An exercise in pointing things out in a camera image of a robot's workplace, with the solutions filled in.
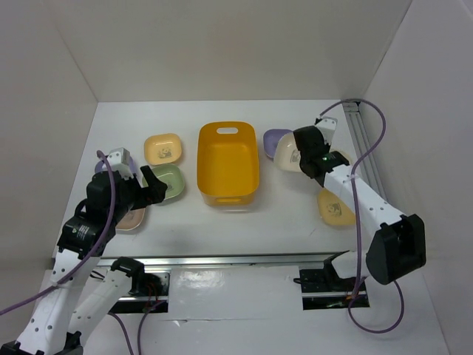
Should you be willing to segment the green panda plate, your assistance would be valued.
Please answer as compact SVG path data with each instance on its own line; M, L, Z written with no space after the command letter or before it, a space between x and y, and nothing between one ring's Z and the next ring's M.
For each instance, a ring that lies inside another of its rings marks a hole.
M176 201L185 189L185 180L180 168L172 163L161 164L151 168L155 177L167 185L162 204Z

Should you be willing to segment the white panda plate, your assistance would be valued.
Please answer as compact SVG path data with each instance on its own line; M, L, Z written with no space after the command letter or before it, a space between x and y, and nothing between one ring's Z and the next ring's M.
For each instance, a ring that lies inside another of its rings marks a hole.
M302 171L299 165L300 151L292 132L288 132L280 138L273 156L273 162L279 169L286 172Z

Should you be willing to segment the purple panda plate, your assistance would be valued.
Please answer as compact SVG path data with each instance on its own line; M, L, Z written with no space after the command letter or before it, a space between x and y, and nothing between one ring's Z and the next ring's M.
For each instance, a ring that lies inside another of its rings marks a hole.
M263 134L263 149L268 158L273 160L279 141L289 132L290 129L269 129Z

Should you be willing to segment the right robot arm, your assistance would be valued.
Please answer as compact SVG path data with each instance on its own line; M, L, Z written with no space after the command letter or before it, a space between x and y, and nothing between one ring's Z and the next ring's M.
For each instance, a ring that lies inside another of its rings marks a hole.
M357 240L362 229L370 238L366 251L357 246L355 251L334 254L324 261L322 280L326 287L338 290L352 277L372 277L388 285L425 266L425 226L419 216L407 216L389 205L355 173L345 156L330 151L316 126L297 129L293 136L301 171L355 214Z

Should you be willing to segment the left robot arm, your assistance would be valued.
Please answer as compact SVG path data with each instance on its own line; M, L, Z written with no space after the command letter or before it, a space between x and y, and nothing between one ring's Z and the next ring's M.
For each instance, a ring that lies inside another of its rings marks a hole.
M167 185L149 166L140 170L145 187L137 178L123 177L111 167L93 175L86 187L86 199L62 228L49 286L1 311L7 314L37 303L20 336L1 346L2 354L82 354L92 332L123 295L159 297L163 288L160 278L146 273L140 261L119 257L95 291L83 302L78 301L106 244L115 236L116 225L131 210L164 200Z

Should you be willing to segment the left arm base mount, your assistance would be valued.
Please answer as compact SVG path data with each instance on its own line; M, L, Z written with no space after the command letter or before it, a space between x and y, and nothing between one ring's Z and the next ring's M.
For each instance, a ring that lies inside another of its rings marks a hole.
M163 314L169 310L170 273L146 273L134 291L125 293L112 307L114 314Z

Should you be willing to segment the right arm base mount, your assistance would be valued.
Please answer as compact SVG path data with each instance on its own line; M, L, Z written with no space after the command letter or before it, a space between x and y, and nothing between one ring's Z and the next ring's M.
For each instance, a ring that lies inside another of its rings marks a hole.
M352 301L355 278L341 279L324 269L300 269L293 278L302 293L302 307L309 310L348 308Z

